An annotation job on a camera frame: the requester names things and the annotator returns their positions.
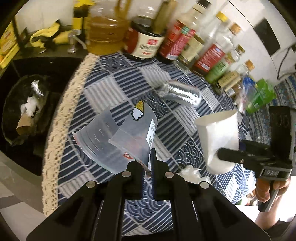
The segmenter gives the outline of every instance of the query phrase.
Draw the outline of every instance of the patterned tablecloth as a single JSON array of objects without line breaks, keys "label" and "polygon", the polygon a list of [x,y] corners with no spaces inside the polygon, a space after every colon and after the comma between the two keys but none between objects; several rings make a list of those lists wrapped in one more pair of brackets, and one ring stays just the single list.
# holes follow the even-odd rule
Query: patterned tablecloth
[{"label": "patterned tablecloth", "polygon": [[[177,79],[200,88],[203,100],[199,107],[185,107],[158,97],[155,88],[164,81]],[[255,188],[253,173],[237,164],[223,175],[212,175],[205,167],[202,147],[194,120],[214,112],[233,110],[234,105],[227,96],[218,96],[210,85],[193,73],[184,73],[174,65],[165,65],[156,59],[146,63],[128,60],[116,53],[98,57],[86,79],[68,130],[58,177],[58,204],[61,205],[88,180],[108,181],[112,173],[90,160],[75,145],[73,130],[86,126],[105,107],[118,125],[144,100],[154,110],[158,127],[153,148],[157,157],[168,163],[172,172],[187,165],[201,169],[202,176],[210,176],[213,186],[232,203]],[[250,116],[239,116],[240,139],[254,139],[254,125]],[[154,201],[151,181],[145,181],[144,198],[127,200],[123,218],[123,235],[150,234],[173,227],[169,201]]]}]

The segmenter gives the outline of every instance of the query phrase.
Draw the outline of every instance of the red logo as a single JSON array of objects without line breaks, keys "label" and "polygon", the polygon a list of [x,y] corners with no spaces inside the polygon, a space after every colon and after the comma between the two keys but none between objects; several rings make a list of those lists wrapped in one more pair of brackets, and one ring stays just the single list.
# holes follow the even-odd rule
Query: red logo
[{"label": "red logo", "polygon": [[148,44],[148,45],[156,45],[156,44],[157,44],[157,42],[158,42],[158,40],[157,40],[157,39],[148,39],[148,42],[147,42],[147,44]]}]

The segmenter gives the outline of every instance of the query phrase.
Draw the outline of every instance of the yellow bottle cap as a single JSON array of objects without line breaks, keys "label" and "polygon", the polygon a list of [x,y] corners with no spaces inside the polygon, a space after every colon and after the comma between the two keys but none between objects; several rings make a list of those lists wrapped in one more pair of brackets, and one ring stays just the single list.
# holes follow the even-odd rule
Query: yellow bottle cap
[{"label": "yellow bottle cap", "polygon": [[240,46],[240,45],[237,45],[235,49],[239,52],[240,55],[242,55],[243,53],[246,52],[246,51],[243,49],[243,47]]},{"label": "yellow bottle cap", "polygon": [[216,15],[217,18],[219,18],[222,22],[226,22],[228,17],[226,17],[223,13],[218,12]]},{"label": "yellow bottle cap", "polygon": [[229,29],[234,35],[238,34],[242,29],[238,24],[234,23]]},{"label": "yellow bottle cap", "polygon": [[253,70],[255,67],[254,67],[254,64],[252,63],[251,60],[247,60],[245,63],[244,63],[247,68],[249,69],[249,71]]}]

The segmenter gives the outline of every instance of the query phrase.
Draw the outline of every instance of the faucet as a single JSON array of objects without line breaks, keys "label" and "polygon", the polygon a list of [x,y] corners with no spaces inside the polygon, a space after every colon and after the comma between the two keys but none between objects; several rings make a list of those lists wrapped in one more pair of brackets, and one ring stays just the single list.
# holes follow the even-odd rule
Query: faucet
[{"label": "faucet", "polygon": [[77,36],[76,36],[76,32],[72,31],[69,33],[68,35],[69,38],[69,48],[68,48],[68,53],[76,53],[77,52],[77,47],[76,47],[76,43],[80,43],[82,45],[82,47],[84,49],[86,49],[86,45],[84,42],[82,42]]}]

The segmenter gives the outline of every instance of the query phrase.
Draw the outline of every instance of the ice cream sticker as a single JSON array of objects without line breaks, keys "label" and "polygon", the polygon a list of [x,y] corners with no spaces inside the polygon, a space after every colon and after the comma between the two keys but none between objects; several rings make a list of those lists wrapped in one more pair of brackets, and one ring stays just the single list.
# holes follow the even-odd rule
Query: ice cream sticker
[{"label": "ice cream sticker", "polygon": [[131,115],[135,121],[138,121],[144,116],[144,102],[142,100],[133,108]]}]

